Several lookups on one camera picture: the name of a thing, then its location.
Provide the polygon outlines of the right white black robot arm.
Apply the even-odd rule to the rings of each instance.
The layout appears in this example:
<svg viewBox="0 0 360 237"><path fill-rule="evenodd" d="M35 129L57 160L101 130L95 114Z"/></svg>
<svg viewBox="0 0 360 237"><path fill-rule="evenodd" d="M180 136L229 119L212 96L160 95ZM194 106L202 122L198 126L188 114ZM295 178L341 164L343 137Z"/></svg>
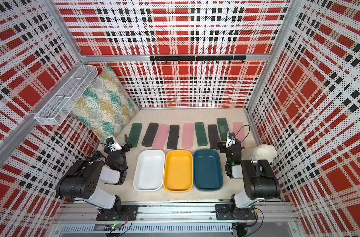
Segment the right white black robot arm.
<svg viewBox="0 0 360 237"><path fill-rule="evenodd" d="M219 142L217 149L226 155L225 173L229 178L242 179L244 189L233 194L228 204L215 206L218 220L257 220L255 204L280 197L280 185L271 168L277 151L262 144L244 149L240 144Z"/></svg>

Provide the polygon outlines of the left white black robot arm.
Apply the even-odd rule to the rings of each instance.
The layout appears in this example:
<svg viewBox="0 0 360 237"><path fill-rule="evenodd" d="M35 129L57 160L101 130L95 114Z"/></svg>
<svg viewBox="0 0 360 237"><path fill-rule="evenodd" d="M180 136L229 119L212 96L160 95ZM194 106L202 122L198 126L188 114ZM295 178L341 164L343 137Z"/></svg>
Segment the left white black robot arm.
<svg viewBox="0 0 360 237"><path fill-rule="evenodd" d="M56 185L56 194L72 201L84 201L97 207L97 221L134 221L138 205L123 205L118 195L98 186L122 185L127 176L126 153L133 144L125 135L125 145L119 145L114 136L106 139L104 156L95 151L85 160L76 161Z"/></svg>

